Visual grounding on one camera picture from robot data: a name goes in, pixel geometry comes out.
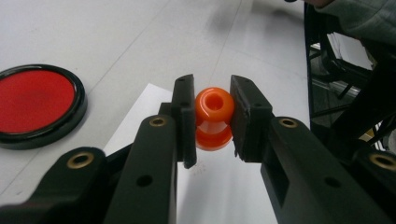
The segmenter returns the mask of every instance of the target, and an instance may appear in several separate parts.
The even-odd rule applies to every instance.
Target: red disc
[[[0,79],[0,132],[28,133],[60,119],[73,104],[74,85],[63,75],[31,70]]]

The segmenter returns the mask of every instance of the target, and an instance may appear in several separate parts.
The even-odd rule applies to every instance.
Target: white table
[[[60,66],[81,79],[89,107],[51,145],[0,148],[0,205],[29,198],[65,152],[104,148],[148,83],[171,91],[194,74],[198,92],[247,77],[275,115],[308,125],[303,11],[282,0],[1,1],[0,70]],[[276,223],[259,164],[234,158],[233,146],[198,157],[191,170],[179,166],[178,223]]]

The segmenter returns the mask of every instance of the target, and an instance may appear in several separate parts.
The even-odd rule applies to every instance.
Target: brass insert
[[[67,161],[67,167],[70,169],[79,169],[89,165],[93,161],[93,154],[91,152],[79,152],[72,156],[69,161]]]
[[[297,128],[298,123],[293,119],[280,119],[279,123],[287,128]]]
[[[396,171],[396,160],[393,159],[391,156],[383,155],[383,154],[371,154],[369,159],[375,165],[391,170]]]
[[[166,119],[162,117],[156,117],[149,122],[149,125],[153,127],[161,127],[166,124]]]

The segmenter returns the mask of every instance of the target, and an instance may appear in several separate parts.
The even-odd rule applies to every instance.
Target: black rim
[[[0,80],[21,72],[44,70],[66,77],[74,87],[74,99],[68,110],[56,121],[28,133],[1,133],[0,147],[26,149],[43,147],[70,133],[82,120],[87,109],[84,86],[73,73],[57,66],[47,64],[28,64],[10,68],[0,73]]]

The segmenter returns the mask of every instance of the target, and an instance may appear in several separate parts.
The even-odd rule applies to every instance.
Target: orange toy
[[[195,99],[196,145],[214,151],[225,147],[233,137],[230,120],[233,97],[227,91],[212,87],[201,91]]]

